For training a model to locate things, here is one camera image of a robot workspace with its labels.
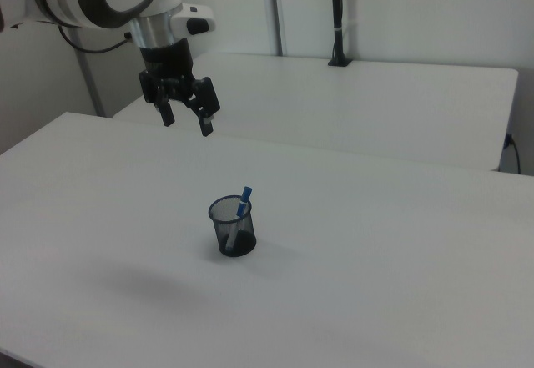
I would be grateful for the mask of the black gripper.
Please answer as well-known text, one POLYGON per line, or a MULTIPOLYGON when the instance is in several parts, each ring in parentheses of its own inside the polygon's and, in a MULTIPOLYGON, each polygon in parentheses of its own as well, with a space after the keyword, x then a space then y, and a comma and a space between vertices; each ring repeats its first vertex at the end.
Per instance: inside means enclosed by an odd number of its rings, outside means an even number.
POLYGON ((193 58, 187 38, 162 48, 140 49, 145 70, 139 82, 146 103, 159 112, 165 127, 175 122, 164 83, 171 83, 178 95, 190 95, 183 104, 198 118, 201 134, 213 133, 212 120, 220 111, 220 104, 210 78, 194 78, 193 58))

